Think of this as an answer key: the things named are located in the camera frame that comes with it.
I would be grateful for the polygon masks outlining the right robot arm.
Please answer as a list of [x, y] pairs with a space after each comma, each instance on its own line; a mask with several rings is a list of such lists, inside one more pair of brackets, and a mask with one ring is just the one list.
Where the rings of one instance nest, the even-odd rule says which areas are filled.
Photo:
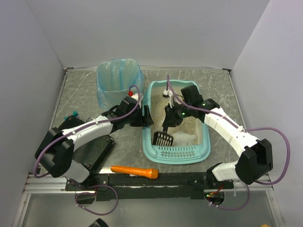
[[182, 98], [171, 85], [163, 91], [169, 97], [165, 107], [164, 131], [181, 125], [184, 118], [194, 117], [215, 130], [235, 150], [238, 160], [218, 163], [207, 170], [208, 181], [218, 183], [240, 180], [252, 184], [273, 169], [272, 145], [258, 139], [232, 120], [213, 99], [204, 100], [195, 85], [181, 89]]

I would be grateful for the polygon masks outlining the black litter scoop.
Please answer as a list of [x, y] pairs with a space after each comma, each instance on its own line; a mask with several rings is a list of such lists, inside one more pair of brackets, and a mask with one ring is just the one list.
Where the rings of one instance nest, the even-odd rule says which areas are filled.
[[174, 137], [168, 134], [168, 127], [164, 127], [162, 131], [156, 131], [153, 135], [152, 144], [156, 146], [171, 147]]

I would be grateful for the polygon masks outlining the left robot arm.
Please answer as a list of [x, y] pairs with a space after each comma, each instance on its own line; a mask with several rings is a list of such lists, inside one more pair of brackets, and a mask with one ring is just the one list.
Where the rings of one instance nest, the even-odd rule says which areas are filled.
[[143, 105], [138, 95], [125, 97], [119, 105], [82, 125], [65, 130], [51, 128], [35, 153], [34, 168], [41, 164], [54, 178], [64, 176], [82, 183], [90, 176], [90, 171], [84, 164], [73, 160], [74, 151], [127, 124], [132, 127], [153, 125], [149, 106]]

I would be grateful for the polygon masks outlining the light blue litter box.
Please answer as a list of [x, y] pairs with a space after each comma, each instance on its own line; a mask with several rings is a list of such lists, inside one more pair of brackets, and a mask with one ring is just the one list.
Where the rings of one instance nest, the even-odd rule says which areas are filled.
[[[197, 83], [194, 81], [182, 81], [182, 80], [171, 80], [170, 81], [175, 93], [179, 94], [180, 89], [195, 85], [198, 87]], [[149, 106], [150, 113], [154, 110], [164, 110], [164, 107], [151, 107], [151, 101], [156, 95], [162, 95], [164, 89], [166, 88], [167, 81], [153, 81], [144, 93], [143, 104]], [[160, 116], [152, 116], [154, 125], [156, 126], [156, 120], [159, 120], [162, 125], [164, 122], [164, 117], [161, 120]], [[153, 135], [154, 132], [151, 131], [151, 127], [143, 127], [142, 129], [142, 141], [143, 141], [143, 151], [146, 157], [156, 163], [168, 164], [168, 165], [187, 165], [192, 163], [197, 163], [205, 160], [211, 152], [210, 136], [208, 127], [206, 124], [202, 123], [196, 118], [190, 121], [194, 123], [192, 129], [195, 129], [195, 134], [190, 135], [185, 133], [185, 131], [177, 130], [176, 133], [171, 133], [174, 137], [173, 146], [157, 146], [153, 145]]]

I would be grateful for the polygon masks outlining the trash bin with blue bag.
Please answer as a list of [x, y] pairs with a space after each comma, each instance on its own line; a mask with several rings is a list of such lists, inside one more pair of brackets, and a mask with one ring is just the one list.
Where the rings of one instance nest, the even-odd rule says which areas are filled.
[[128, 96], [131, 85], [136, 85], [142, 92], [144, 76], [135, 60], [115, 59], [99, 64], [96, 85], [98, 104], [108, 110]]

